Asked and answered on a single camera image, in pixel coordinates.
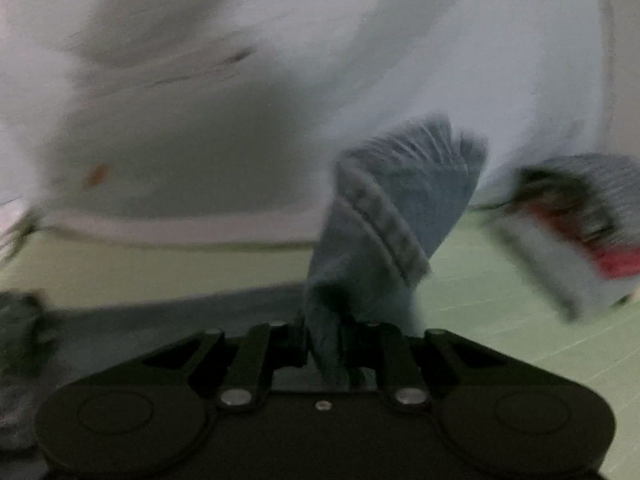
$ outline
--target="silver bolt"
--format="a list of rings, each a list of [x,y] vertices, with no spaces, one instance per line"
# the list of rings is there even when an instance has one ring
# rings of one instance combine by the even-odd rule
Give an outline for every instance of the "silver bolt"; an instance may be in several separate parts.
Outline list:
[[[420,388],[400,388],[396,391],[396,400],[405,406],[415,406],[427,401],[429,394]]]
[[[244,388],[230,388],[220,394],[220,400],[227,406],[245,406],[253,398],[251,392]]]
[[[328,412],[332,407],[332,403],[328,400],[318,400],[318,402],[316,402],[316,410],[319,412]]]

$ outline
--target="light green surface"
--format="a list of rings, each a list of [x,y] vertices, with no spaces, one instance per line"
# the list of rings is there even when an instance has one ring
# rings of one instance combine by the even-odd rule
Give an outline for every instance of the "light green surface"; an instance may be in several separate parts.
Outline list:
[[[447,328],[498,351],[586,383],[612,405],[616,440],[603,473],[640,470],[640,304],[595,322],[565,324],[517,261],[466,215],[432,259],[418,291],[424,326]],[[31,237],[0,272],[0,288],[41,289],[53,304],[86,308],[209,294],[305,277],[310,248],[179,250]]]

